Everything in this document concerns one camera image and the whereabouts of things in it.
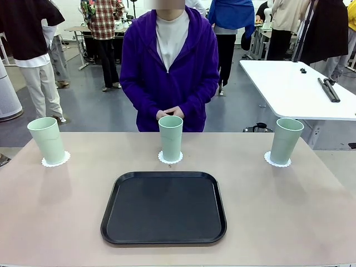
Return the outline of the person's left hand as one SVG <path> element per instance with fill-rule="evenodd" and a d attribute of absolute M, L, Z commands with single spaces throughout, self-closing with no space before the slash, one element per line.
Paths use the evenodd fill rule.
<path fill-rule="evenodd" d="M 176 107 L 170 108 L 168 110 L 165 110 L 165 113 L 168 114 L 168 115 L 173 115 L 173 116 L 180 117 L 182 119 L 185 117 L 182 109 L 179 106 L 176 106 Z"/>

